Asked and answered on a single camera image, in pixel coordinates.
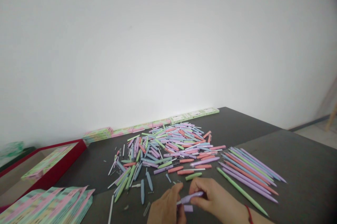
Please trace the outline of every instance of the finger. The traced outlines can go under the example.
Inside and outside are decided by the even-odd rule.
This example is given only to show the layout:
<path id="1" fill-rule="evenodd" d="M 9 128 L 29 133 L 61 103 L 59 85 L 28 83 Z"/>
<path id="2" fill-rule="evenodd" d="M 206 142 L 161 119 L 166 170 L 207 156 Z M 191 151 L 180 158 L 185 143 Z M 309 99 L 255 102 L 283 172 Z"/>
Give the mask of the finger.
<path id="1" fill-rule="evenodd" d="M 165 199 L 171 192 L 171 189 L 168 189 L 164 194 L 161 196 L 161 199 Z"/>
<path id="2" fill-rule="evenodd" d="M 208 178 L 194 178 L 192 180 L 189 194 L 193 194 L 197 191 L 204 191 L 205 193 L 209 191 Z"/>
<path id="3" fill-rule="evenodd" d="M 211 202 L 201 198 L 201 197 L 193 197 L 191 198 L 191 204 L 196 205 L 197 207 L 210 212 L 211 211 Z"/>
<path id="4" fill-rule="evenodd" d="M 187 219 L 186 219 L 186 214 L 184 210 L 184 205 L 179 206 L 179 211 L 178 211 L 178 219 L 177 219 L 177 224 L 186 224 Z"/>
<path id="5" fill-rule="evenodd" d="M 168 201 L 170 204 L 175 204 L 178 201 L 178 195 L 181 189 L 183 188 L 183 183 L 178 183 L 172 186 L 171 192 L 169 194 Z"/>

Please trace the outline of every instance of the pen box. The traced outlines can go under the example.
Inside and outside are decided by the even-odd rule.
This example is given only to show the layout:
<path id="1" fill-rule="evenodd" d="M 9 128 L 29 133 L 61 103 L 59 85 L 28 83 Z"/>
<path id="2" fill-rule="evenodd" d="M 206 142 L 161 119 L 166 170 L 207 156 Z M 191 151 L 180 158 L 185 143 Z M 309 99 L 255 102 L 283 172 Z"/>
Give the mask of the pen box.
<path id="1" fill-rule="evenodd" d="M 65 154 L 55 165 L 46 171 L 33 185 L 21 177 L 40 163 L 45 157 L 60 147 L 74 147 Z M 86 145 L 82 139 L 43 147 L 30 153 L 14 165 L 0 172 L 0 208 L 5 210 L 23 195 L 32 190 L 48 190 L 69 169 L 76 159 L 85 151 Z"/>

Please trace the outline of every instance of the gray table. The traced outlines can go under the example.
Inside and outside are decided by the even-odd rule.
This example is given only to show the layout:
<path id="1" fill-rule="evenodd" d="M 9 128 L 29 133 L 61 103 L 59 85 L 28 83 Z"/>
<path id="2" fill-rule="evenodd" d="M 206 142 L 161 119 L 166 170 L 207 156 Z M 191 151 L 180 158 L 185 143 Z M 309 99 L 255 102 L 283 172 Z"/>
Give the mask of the gray table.
<path id="1" fill-rule="evenodd" d="M 251 189 L 242 185 L 259 204 L 269 213 L 275 223 L 334 223 L 334 210 L 337 207 L 337 150 L 296 135 L 287 130 L 238 113 L 229 108 L 221 108 L 219 114 L 205 116 L 190 121 L 203 130 L 212 130 L 214 145 L 226 144 L 228 147 L 242 147 L 282 175 L 288 184 L 276 182 L 274 204 Z M 90 184 L 97 189 L 93 204 L 83 223 L 107 223 L 111 195 L 115 188 L 107 191 L 107 186 L 117 176 L 107 176 L 114 149 L 120 148 L 132 135 L 94 143 L 61 178 L 57 186 L 85 186 Z M 145 169 L 138 181 L 145 177 Z M 173 181 L 184 183 L 181 195 L 188 194 L 190 182 L 177 174 L 170 174 Z M 212 177 L 243 204 L 254 208 L 236 189 L 224 179 L 215 168 L 203 171 L 203 177 Z M 143 212 L 148 202 L 159 198 L 172 184 L 165 173 L 152 175 L 154 194 L 148 195 L 145 181 L 145 204 L 140 203 L 140 189 L 132 188 L 128 195 L 123 193 L 113 207 L 112 223 L 146 223 Z M 218 223 L 212 215 L 194 208 L 187 214 L 188 223 Z"/>

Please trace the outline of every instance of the wooden chair leg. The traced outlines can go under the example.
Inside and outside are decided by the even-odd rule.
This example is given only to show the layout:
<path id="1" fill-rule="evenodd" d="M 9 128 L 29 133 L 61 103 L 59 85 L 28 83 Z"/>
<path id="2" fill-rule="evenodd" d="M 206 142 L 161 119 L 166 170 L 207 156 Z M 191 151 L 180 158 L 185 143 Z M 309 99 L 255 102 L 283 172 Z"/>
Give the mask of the wooden chair leg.
<path id="1" fill-rule="evenodd" d="M 333 109 L 333 112 L 331 113 L 329 121 L 328 121 L 328 123 L 327 123 L 327 125 L 325 127 L 326 131 L 329 131 L 329 129 L 330 129 L 332 123 L 333 123 L 333 120 L 334 120 L 334 118 L 336 116 L 336 113 L 337 113 L 337 103 L 336 103 L 335 108 Z"/>

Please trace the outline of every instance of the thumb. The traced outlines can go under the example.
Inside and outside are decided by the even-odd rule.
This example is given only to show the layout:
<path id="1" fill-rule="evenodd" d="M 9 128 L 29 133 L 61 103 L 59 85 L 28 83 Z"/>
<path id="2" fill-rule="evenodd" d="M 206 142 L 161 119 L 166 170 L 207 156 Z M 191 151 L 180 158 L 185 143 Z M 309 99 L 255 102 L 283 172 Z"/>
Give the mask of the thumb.
<path id="1" fill-rule="evenodd" d="M 211 211 L 211 202 L 201 198 L 201 197 L 193 197 L 191 198 L 191 204 L 196 205 L 197 207 L 210 212 Z"/>

